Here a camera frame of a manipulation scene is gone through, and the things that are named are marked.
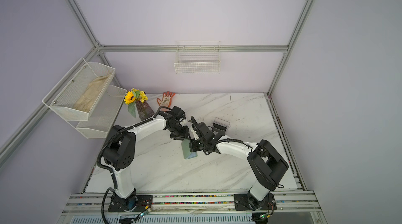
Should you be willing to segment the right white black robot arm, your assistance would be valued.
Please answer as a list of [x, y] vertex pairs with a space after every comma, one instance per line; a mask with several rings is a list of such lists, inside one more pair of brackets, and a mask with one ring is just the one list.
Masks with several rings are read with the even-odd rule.
[[246, 194], [245, 207], [250, 210], [261, 210], [272, 204], [269, 195], [277, 188], [289, 169], [288, 162], [267, 140], [246, 142], [233, 139], [219, 132], [214, 132], [205, 123], [198, 123], [191, 117], [194, 138], [190, 140], [191, 152], [202, 151], [205, 155], [213, 153], [230, 155], [246, 160], [255, 177], [255, 183]]

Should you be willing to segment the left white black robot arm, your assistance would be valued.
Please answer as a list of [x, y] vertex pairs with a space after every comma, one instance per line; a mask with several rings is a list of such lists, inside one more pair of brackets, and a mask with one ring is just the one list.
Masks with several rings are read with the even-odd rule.
[[133, 211], [141, 206], [129, 168], [135, 157], [136, 142], [165, 130], [170, 132], [172, 139], [187, 139], [189, 128], [182, 125], [185, 119], [185, 112], [179, 107], [174, 106], [171, 109], [161, 106], [153, 116], [139, 123], [126, 127], [115, 125], [111, 128], [97, 156], [96, 165], [108, 170], [112, 177], [112, 203], [115, 208]]

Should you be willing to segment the black cards in box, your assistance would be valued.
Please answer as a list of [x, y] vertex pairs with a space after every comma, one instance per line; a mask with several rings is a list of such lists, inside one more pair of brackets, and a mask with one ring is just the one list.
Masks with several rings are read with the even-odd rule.
[[227, 131], [227, 127], [224, 126], [224, 125], [213, 123], [213, 130], [215, 132], [223, 132], [223, 133], [225, 133]]

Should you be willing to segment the clear acrylic card box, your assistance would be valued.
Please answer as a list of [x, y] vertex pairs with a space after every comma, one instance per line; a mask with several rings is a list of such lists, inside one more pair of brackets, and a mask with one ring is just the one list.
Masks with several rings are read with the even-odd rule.
[[[228, 130], [229, 126], [230, 126], [230, 122], [228, 122], [228, 121], [226, 121], [226, 120], [223, 120], [223, 119], [221, 119], [221, 118], [218, 118], [218, 117], [215, 118], [215, 120], [214, 120], [213, 123], [217, 123], [217, 124], [226, 126], [226, 127], [227, 127], [227, 130]], [[226, 132], [225, 132], [225, 133], [223, 133], [223, 132], [217, 132], [217, 133], [219, 133], [219, 134], [221, 134], [221, 135], [226, 135]]]

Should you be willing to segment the orange white work glove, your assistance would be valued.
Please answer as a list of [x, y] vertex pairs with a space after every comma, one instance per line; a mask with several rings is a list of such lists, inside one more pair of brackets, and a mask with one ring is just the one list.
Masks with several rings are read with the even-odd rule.
[[172, 104], [172, 99], [174, 98], [175, 95], [176, 95], [176, 93], [174, 93], [174, 92], [170, 92], [170, 91], [164, 92], [162, 95], [162, 98], [157, 98], [158, 105], [169, 108]]

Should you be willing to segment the dark glass vase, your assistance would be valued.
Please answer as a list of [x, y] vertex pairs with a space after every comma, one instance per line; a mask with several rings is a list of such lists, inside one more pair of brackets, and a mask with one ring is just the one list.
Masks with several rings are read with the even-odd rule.
[[155, 113], [148, 101], [136, 101], [135, 104], [140, 120], [146, 120], [154, 116]]

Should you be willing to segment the yellow sunflower bouquet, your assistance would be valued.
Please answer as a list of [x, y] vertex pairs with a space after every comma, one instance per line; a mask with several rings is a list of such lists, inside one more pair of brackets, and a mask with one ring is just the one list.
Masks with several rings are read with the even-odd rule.
[[148, 97], [144, 91], [140, 91], [138, 89], [131, 89], [128, 91], [124, 97], [124, 103], [127, 105], [128, 112], [131, 116], [136, 118], [138, 115], [136, 108], [136, 101], [147, 101]]

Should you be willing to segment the lower white mesh shelf basket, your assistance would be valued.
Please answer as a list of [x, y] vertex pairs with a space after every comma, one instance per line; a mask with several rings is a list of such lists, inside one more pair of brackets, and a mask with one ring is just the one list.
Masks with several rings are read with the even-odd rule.
[[110, 85], [87, 121], [80, 121], [76, 130], [87, 139], [106, 138], [121, 109], [126, 90]]

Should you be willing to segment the white mesh shelf basket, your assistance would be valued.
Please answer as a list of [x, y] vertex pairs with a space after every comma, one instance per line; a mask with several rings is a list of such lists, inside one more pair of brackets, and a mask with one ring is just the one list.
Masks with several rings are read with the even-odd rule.
[[126, 90], [110, 85], [87, 121], [80, 121], [76, 130], [87, 139], [106, 138], [121, 109]]
[[[110, 78], [89, 113], [73, 109], [74, 104], [84, 93], [91, 81], [97, 77], [109, 74], [111, 75]], [[63, 80], [59, 81], [45, 98], [43, 98], [42, 102], [46, 107], [66, 121], [87, 121], [114, 76], [115, 68], [101, 63], [87, 62], [84, 58], [81, 58], [70, 69], [70, 72], [63, 77]]]

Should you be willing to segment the beige cloth glove in basket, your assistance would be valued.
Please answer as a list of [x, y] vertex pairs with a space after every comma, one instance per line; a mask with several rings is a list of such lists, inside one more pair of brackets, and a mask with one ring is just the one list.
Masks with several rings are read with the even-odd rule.
[[91, 81], [84, 93], [74, 104], [73, 109], [89, 113], [110, 76], [111, 75], [109, 74], [106, 76], [97, 77]]

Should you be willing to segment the upper white mesh shelf basket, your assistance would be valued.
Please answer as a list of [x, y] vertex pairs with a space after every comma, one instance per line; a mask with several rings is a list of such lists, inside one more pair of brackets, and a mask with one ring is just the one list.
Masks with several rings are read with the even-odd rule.
[[[97, 77], [109, 74], [111, 75], [110, 78], [89, 113], [73, 109], [74, 104], [84, 93], [91, 81]], [[101, 63], [87, 62], [84, 58], [81, 58], [70, 69], [70, 72], [63, 77], [63, 80], [59, 81], [45, 98], [43, 98], [42, 102], [46, 107], [66, 121], [87, 121], [114, 76], [115, 68]]]

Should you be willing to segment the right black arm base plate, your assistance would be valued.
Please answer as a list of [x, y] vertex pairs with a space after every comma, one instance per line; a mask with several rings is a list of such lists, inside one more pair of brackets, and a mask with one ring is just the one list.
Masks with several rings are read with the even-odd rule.
[[235, 194], [234, 196], [234, 207], [236, 211], [240, 210], [277, 210], [276, 200], [272, 193], [268, 193], [265, 198], [261, 201], [254, 198], [251, 194]]

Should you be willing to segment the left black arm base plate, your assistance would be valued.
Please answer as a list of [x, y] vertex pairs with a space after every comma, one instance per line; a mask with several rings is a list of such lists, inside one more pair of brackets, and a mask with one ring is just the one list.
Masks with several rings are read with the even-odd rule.
[[111, 197], [108, 212], [143, 212], [146, 207], [151, 208], [152, 195], [136, 195], [123, 199], [116, 194]]

